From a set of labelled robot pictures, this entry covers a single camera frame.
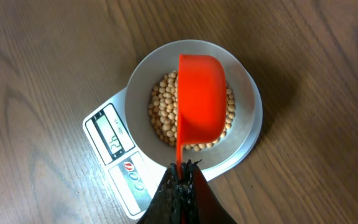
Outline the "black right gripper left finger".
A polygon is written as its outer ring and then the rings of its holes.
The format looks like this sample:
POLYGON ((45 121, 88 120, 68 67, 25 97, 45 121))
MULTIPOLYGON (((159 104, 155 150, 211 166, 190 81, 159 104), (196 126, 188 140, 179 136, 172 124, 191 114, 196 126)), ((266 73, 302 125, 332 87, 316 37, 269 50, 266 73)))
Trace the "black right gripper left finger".
POLYGON ((181 223, 181 203, 174 196, 174 191, 177 190, 177 181, 177 166, 175 163, 171 163, 167 167, 148 209, 137 224, 181 223))

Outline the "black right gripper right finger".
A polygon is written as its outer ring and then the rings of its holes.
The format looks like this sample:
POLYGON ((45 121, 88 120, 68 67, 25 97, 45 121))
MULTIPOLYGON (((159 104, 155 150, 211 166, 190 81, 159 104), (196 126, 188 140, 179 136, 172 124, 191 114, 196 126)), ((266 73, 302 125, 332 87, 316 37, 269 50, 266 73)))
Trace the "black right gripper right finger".
POLYGON ((198 167, 199 161, 188 160, 182 164, 185 177, 190 178, 190 199, 182 206, 181 222, 199 224, 236 224, 237 222, 223 208, 208 181, 198 167))

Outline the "red plastic measuring scoop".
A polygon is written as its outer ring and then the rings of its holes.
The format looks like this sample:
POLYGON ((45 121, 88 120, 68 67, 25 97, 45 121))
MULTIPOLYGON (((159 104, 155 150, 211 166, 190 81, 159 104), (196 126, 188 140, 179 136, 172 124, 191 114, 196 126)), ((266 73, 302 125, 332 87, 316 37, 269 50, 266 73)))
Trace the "red plastic measuring scoop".
POLYGON ((183 176, 183 146, 216 140, 226 119, 226 77, 210 55, 180 54, 177 90, 177 174, 183 176))

